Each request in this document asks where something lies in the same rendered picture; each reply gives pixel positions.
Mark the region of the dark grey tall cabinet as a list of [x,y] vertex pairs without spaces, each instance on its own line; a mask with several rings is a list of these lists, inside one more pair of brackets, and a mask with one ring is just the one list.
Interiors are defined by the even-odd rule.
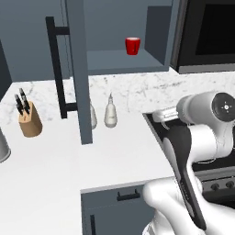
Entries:
[[0,101],[6,94],[11,84],[12,84],[12,79],[11,79],[10,71],[8,69],[3,45],[0,40]]

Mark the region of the grey closed cabinet door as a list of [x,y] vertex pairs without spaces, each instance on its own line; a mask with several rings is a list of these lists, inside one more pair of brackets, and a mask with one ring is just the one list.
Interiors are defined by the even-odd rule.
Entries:
[[65,26],[64,0],[0,0],[0,40],[13,82],[54,79],[46,17]]

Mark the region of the grey lower cupboard door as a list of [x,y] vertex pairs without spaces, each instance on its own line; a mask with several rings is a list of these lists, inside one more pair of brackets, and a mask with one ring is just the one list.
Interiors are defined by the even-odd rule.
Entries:
[[151,213],[112,209],[84,210],[83,235],[92,235],[91,215],[95,215],[96,235],[142,235],[144,228],[154,216],[154,209]]

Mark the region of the black hob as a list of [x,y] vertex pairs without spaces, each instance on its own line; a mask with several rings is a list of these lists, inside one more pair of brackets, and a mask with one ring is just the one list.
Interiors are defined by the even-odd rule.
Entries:
[[[168,130],[174,126],[186,126],[180,119],[157,123],[153,121],[152,114],[143,114],[155,139],[162,148],[162,140]],[[193,171],[203,186],[203,197],[208,201],[223,206],[235,208],[235,143],[231,154],[225,158],[195,162]],[[234,187],[227,188],[226,182],[233,181]],[[211,186],[219,184],[219,189],[213,191]]]

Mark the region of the white bottle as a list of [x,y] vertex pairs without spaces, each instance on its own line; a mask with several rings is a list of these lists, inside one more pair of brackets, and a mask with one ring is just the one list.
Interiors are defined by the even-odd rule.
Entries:
[[117,111],[113,103],[112,95],[109,95],[109,98],[108,98],[104,121],[105,121],[105,125],[111,129],[114,128],[118,123]]
[[95,109],[92,104],[90,104],[90,112],[91,112],[91,126],[92,129],[95,129],[97,126],[97,118],[96,118]]

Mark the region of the red cup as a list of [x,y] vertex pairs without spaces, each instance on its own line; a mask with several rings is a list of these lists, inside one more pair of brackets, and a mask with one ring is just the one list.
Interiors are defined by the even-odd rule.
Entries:
[[140,38],[125,38],[125,46],[128,55],[137,55],[140,49]]

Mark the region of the grey drawer front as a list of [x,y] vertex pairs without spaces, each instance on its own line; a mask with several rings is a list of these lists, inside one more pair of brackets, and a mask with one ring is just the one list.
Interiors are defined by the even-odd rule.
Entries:
[[[118,193],[121,195],[133,194],[135,189],[137,189],[140,193],[140,198],[117,201]],[[145,203],[142,195],[142,189],[143,185],[134,185],[82,194],[82,207],[84,210],[112,209],[122,211],[149,211],[151,213],[153,209]]]

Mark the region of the grey metal pot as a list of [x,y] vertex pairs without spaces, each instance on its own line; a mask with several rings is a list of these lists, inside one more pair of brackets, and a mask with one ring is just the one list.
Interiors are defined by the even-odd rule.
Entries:
[[0,162],[5,161],[11,154],[11,150],[8,146],[6,136],[0,129]]

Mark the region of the grey open cabinet door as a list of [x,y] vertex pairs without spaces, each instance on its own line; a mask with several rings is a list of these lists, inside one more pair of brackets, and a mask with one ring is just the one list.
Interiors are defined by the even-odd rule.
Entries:
[[65,1],[67,22],[70,30],[70,51],[73,84],[78,112],[81,143],[93,142],[88,82],[88,65],[84,27],[84,0]]

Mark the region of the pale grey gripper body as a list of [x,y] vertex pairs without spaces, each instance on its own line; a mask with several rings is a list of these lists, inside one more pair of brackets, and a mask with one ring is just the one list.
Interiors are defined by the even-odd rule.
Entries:
[[178,112],[176,111],[176,107],[168,107],[161,110],[155,110],[152,113],[152,118],[155,122],[165,122],[171,121],[174,119],[178,119]]

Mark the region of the black handled knife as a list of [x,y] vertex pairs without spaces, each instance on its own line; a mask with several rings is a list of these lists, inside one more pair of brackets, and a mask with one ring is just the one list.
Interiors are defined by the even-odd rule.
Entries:
[[17,110],[18,110],[19,114],[21,116],[23,116],[24,107],[23,107],[23,105],[21,103],[21,100],[20,100],[18,95],[15,95],[15,99],[16,99],[16,102],[17,102],[17,104],[16,104]]
[[30,106],[29,106],[27,97],[26,97],[26,95],[25,95],[25,93],[24,93],[24,91],[23,91],[22,88],[19,88],[19,93],[20,93],[21,98],[22,98],[22,100],[23,100],[23,102],[24,102],[24,109],[25,109],[25,111],[27,112],[27,114],[29,115]]

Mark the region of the black microwave oven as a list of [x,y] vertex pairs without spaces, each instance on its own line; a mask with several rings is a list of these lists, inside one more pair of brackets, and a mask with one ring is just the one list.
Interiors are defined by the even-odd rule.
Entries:
[[235,0],[180,0],[171,67],[180,74],[235,71]]

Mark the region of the grey open wall cabinet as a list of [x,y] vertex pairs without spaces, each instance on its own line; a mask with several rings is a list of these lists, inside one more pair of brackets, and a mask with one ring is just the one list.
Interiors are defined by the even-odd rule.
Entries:
[[[180,0],[84,0],[88,73],[164,72],[169,69]],[[128,55],[125,38],[140,38]]]

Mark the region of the wooden knife block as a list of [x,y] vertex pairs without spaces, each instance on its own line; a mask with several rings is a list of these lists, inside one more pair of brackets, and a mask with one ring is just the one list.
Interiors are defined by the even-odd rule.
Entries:
[[34,104],[29,101],[29,112],[23,111],[22,115],[18,116],[18,123],[22,133],[27,138],[38,136],[42,131],[42,123],[39,114]]

